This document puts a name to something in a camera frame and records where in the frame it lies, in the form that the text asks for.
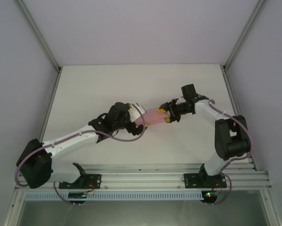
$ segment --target cable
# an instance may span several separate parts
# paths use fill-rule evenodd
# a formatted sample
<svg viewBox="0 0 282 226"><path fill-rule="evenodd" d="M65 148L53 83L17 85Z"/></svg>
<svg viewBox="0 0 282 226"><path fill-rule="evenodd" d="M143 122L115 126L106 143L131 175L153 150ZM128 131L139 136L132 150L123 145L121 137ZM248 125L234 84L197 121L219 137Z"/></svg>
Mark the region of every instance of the cable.
<svg viewBox="0 0 282 226"><path fill-rule="evenodd" d="M113 137L113 136L111 136L111 135L109 135L109 134L107 134L107 133L104 133L104 132L102 132L102 131L98 131L98 130L93 130L93 129L92 129L92 130L83 131L83 132L81 132L80 134L79 134L79 133L76 133L76 134L74 134L74 135L72 135L72 136L70 136L70 137L66 137L66 138L64 138L64 139L62 139L62 140L56 142L54 145L59 145L59 144L64 143L64 142L66 142L66 141L68 141L68 140L70 140L70 139L72 139L72 138L74 138L74 137L81 136L82 134L85 134L85 133L97 133L97 134L102 134L102 135L104 135L104 136L106 136L106 137L109 137L109 138L111 138L111 139L113 139L113 140L117 140L117 141L121 141L121 142L132 142L132 141L138 140L138 139L140 139L140 138L143 136L143 134L144 134L144 132L145 132L145 119L144 119L144 117L143 117L141 111L140 111L134 104L132 104L132 106L137 110L137 112L140 114L140 117L142 118L143 130L142 130L141 134L138 135L138 137L133 138L133 139L128 139L128 140L127 140L127 139L120 139L120 138ZM32 151L30 154L28 154L28 155L20 162L20 164L18 165L18 167L17 167L17 169L16 169L16 171L15 171L15 174L14 174L15 183L16 183L19 187L26 187L26 186L28 186L28 185L23 185L23 184L21 184L21 183L19 182L19 180L18 180L18 176L19 176L20 169L22 168L22 166L24 165L24 163L25 163L31 156L33 156L34 154L38 153L39 151L41 151L41 150L43 150L43 149L49 148L49 147L53 147L53 144L45 145L45 146L43 146L43 147L37 148L35 151Z"/></svg>
<svg viewBox="0 0 282 226"><path fill-rule="evenodd" d="M95 196L95 185L94 185L94 183L91 180L87 183L92 185L92 190L89 190L86 193L88 194L89 192L94 192L93 196Z"/></svg>
<svg viewBox="0 0 282 226"><path fill-rule="evenodd" d="M228 115L226 114L225 112L222 112L221 110L217 109L216 107L214 107L211 103L215 103L214 100L210 100L209 101L209 106L215 110L216 112L230 118L231 120L233 120L235 123L237 123L244 131L245 133L247 134L249 140L250 140L250 150L248 152L248 154L244 157L240 157L240 158L233 158L233 159L230 159L221 169L220 171L222 172L227 166L229 166L233 161L237 161L237 160L244 160L244 159L247 159L249 158L252 154L253 154L253 139L252 139L252 136L250 135L249 131L247 130L247 128L240 122L238 121L236 118L232 117L231 115Z"/></svg>
<svg viewBox="0 0 282 226"><path fill-rule="evenodd" d="M215 202L215 203L210 203L212 206L222 204L224 201L226 201L229 198L229 196L231 194L232 181L231 181L230 177L227 174L224 174L224 173L221 173L221 176L228 178L228 180L229 180L229 191L228 191L228 194L221 201Z"/></svg>
<svg viewBox="0 0 282 226"><path fill-rule="evenodd" d="M55 190L57 196L58 196L62 201L64 201L64 202L67 203L67 204L70 204L71 206L80 206L80 204L71 203L69 200L66 200L64 197L62 197L61 194L58 192L55 183L56 183L56 182L54 181L54 182L53 182L53 188L54 188L54 190Z"/></svg>
<svg viewBox="0 0 282 226"><path fill-rule="evenodd" d="M220 193L222 193L222 189L223 189L223 187L222 187L222 185L221 185L220 183L218 183L218 182L215 182L215 184L214 184L214 186L213 186L213 188L212 188L212 190L211 190L210 192L217 192L217 191L214 191L214 189L215 189L216 185L219 185L219 186L220 186L220 188L221 188L221 191L219 192L219 194L220 194Z"/></svg>

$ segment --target white ceiling panel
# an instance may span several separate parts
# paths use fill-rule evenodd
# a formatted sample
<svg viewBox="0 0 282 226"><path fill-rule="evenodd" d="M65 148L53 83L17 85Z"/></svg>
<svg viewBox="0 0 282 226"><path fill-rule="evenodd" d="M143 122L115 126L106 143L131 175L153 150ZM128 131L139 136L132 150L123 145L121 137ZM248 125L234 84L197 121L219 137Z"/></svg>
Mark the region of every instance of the white ceiling panel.
<svg viewBox="0 0 282 226"><path fill-rule="evenodd" d="M256 0L25 0L58 63L219 63Z"/></svg>

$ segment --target metal frame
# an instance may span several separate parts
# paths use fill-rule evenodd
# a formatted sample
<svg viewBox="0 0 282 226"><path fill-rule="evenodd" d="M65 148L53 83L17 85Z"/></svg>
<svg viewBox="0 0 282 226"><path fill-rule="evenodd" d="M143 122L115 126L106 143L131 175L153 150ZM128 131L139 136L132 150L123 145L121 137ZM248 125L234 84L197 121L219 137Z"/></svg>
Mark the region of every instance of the metal frame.
<svg viewBox="0 0 282 226"><path fill-rule="evenodd" d="M282 226L282 216L277 207L277 201L273 190L260 190L265 212L272 226Z"/></svg>
<svg viewBox="0 0 282 226"><path fill-rule="evenodd" d="M47 58L50 60L51 64L55 68L56 72L59 72L59 65L54 58L49 46L47 45L45 39L42 37L42 34L38 27L36 26L36 23L34 22L27 6L22 0L13 0L16 4L18 10L22 14L23 18L25 19L26 23L28 24L30 30L34 34L35 39L37 40L38 44L41 46L43 52L46 54Z"/></svg>
<svg viewBox="0 0 282 226"><path fill-rule="evenodd" d="M233 88L232 83L231 83L229 73L225 71L225 66L221 66L221 71L222 71L224 81L225 81L225 84L226 84L226 87L227 87L227 90L228 90L228 94L229 94L229 98L230 98L231 105L232 105L232 108L233 108L233 112L234 112L235 115L242 114L239 103L237 101L237 97L236 97L234 88ZM253 163L254 168L256 170L258 170L258 167L256 165L256 161L255 161L255 156L251 156L250 159L252 160L251 162Z"/></svg>
<svg viewBox="0 0 282 226"><path fill-rule="evenodd" d="M49 102L48 102L46 110L44 112L43 120L41 122L41 129L40 129L40 132L39 132L39 135L38 135L38 140L40 140L40 141L43 140L43 137L44 137L44 134L45 134L45 131L46 131L46 127L47 127L47 124L48 124L48 121L49 121L50 112L51 112L51 109L52 109L52 106L53 106L53 101L54 101L56 91L57 91L57 87L58 87L58 83L59 83L59 80L60 80L61 72L62 72L62 68L59 69L59 72L57 74L57 77L56 77L56 80L55 80L55 83L54 83L54 86L53 86L53 90L52 90L51 95L50 95Z"/></svg>
<svg viewBox="0 0 282 226"><path fill-rule="evenodd" d="M237 39L225 65L225 72L228 72L231 65L233 64L235 58L237 57L238 53L240 52L242 46L244 45L246 39L248 38L253 26L255 25L257 19L259 18L260 14L262 13L266 3L268 0L258 0L254 9L252 10L252 13L250 17L248 18L248 21L246 22L246 25L244 26L239 38Z"/></svg>
<svg viewBox="0 0 282 226"><path fill-rule="evenodd" d="M24 204L26 192L16 189L12 195L3 226L16 226Z"/></svg>
<svg viewBox="0 0 282 226"><path fill-rule="evenodd" d="M86 173L101 174L100 191L186 191L184 173L198 173L200 164L185 165L82 165ZM270 189L266 171L255 171L252 163L237 163L224 170L232 180L233 190ZM20 190L32 191L28 187ZM210 190L193 188L189 191ZM33 191L54 191L53 183L46 183Z"/></svg>

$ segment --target white wall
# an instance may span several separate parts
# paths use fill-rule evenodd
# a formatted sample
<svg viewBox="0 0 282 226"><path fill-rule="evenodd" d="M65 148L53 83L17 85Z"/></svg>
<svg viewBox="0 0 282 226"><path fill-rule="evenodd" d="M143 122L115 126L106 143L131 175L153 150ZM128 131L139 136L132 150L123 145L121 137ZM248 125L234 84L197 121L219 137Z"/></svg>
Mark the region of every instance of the white wall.
<svg viewBox="0 0 282 226"><path fill-rule="evenodd" d="M230 76L282 209L282 0L267 3Z"/></svg>
<svg viewBox="0 0 282 226"><path fill-rule="evenodd" d="M224 64L257 0L24 0L60 65Z"/></svg>
<svg viewBox="0 0 282 226"><path fill-rule="evenodd" d="M36 137L55 72L11 0L0 0L0 225L15 163Z"/></svg>

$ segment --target white table surface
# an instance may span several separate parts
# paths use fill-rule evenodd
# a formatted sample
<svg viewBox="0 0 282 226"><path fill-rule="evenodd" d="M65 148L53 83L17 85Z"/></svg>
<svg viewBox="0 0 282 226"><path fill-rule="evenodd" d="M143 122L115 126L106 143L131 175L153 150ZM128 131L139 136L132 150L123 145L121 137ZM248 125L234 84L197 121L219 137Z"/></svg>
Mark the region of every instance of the white table surface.
<svg viewBox="0 0 282 226"><path fill-rule="evenodd" d="M137 102L145 109L182 95L194 83L196 91L233 114L219 65L84 65L64 66L44 141L76 131L105 113L115 102ZM179 123L149 127L135 142L107 139L77 150L63 161L80 164L205 163L215 152L214 127L198 115ZM132 138L126 130L117 135Z"/></svg>

